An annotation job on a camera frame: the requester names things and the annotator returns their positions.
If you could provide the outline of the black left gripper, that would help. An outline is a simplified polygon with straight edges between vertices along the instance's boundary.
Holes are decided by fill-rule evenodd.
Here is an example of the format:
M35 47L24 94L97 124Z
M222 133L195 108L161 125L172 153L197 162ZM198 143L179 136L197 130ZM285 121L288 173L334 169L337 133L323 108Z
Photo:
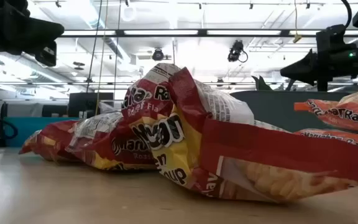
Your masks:
M23 19L22 43L25 47L40 47L35 52L36 61L48 67L56 66L57 43L65 28L56 22L31 18L27 0L0 0L0 53L13 55L22 53L14 43L19 33L19 22Z

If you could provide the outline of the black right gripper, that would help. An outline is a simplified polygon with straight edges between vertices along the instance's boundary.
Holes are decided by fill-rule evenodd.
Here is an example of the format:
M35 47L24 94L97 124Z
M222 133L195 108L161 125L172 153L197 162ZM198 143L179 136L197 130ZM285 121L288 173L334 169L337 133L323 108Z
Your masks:
M310 49L304 58L283 67L280 70L281 76L314 86L316 78L313 69L316 56L317 54ZM358 76L358 48L341 49L336 52L318 48L317 69L318 91L327 91L328 82L334 77Z

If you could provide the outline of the orange chicken ramen pack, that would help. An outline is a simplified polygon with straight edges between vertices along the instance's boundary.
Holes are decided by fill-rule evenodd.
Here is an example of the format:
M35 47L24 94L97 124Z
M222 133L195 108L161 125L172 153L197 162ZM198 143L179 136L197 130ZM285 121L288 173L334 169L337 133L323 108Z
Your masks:
M302 129L295 132L310 138L337 139L358 146L358 134L337 129Z
M309 99L295 103L294 110L313 113L324 123L336 128L358 131L358 92L340 101Z

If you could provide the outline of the red beef ramen pack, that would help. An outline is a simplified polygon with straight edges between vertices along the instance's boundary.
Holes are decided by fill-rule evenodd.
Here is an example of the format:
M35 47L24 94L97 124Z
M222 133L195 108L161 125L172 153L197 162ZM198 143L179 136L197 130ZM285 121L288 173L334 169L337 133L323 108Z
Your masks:
M120 112L46 125L26 139L20 154L48 161L84 162L100 170L155 170L152 153Z
M143 78L128 88L122 103L124 117L130 118L140 112L169 114L172 99L168 90L168 79L179 71L180 67L172 63L158 63L151 68ZM255 124L254 114L247 103L193 78L186 81L185 86L189 87L191 83L195 84L201 104L214 119Z
M169 114L125 118L164 177L209 197L275 203L358 186L358 146L216 120L190 78L182 68L168 79Z

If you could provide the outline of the grey-green plastic bin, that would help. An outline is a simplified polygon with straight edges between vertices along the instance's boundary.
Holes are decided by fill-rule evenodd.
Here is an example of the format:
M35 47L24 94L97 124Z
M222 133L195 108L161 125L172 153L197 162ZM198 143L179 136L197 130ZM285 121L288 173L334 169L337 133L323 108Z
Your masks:
M302 129L329 129L330 126L307 111L295 111L294 104L308 99L339 101L347 93L319 91L238 91L232 94L244 101L254 118L289 132Z

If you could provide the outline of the green potted plant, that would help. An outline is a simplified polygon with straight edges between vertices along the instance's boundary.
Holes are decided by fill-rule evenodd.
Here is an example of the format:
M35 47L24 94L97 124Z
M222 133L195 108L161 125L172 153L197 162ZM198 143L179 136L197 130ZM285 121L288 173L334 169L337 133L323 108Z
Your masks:
M255 88L258 91L272 91L272 88L266 84L265 80L262 77L252 76L255 81Z

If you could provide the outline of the black monitor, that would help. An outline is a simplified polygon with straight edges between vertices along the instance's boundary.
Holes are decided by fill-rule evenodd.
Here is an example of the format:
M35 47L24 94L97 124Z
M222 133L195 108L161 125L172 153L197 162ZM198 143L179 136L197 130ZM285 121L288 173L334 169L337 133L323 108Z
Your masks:
M68 116L72 118L81 118L86 113L86 118L102 113L99 102L107 100L106 104L113 106L114 93L93 93L81 92L70 93L68 101Z

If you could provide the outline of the blue plastic bin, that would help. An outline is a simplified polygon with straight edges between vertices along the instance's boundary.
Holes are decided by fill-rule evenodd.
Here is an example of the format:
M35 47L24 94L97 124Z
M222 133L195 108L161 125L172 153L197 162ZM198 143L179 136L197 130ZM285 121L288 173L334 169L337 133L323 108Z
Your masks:
M6 140L7 147L21 147L24 141L35 131L43 129L50 123L66 120L78 120L78 118L66 117L5 117L4 121L13 124L17 128L17 136Z

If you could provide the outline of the round black ceiling lamp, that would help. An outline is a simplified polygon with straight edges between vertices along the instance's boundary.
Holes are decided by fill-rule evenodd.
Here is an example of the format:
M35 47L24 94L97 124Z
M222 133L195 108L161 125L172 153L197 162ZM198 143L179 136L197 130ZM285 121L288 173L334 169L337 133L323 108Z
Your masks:
M152 54L152 59L154 61L161 61L164 59L164 57L165 56L164 56L161 48L156 48Z

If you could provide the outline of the black overhead crossbar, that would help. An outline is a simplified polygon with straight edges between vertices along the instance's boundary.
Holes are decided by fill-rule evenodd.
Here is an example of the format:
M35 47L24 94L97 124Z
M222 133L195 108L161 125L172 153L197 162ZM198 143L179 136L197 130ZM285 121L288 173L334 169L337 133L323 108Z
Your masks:
M105 29L66 30L60 38L93 37L294 37L291 29Z

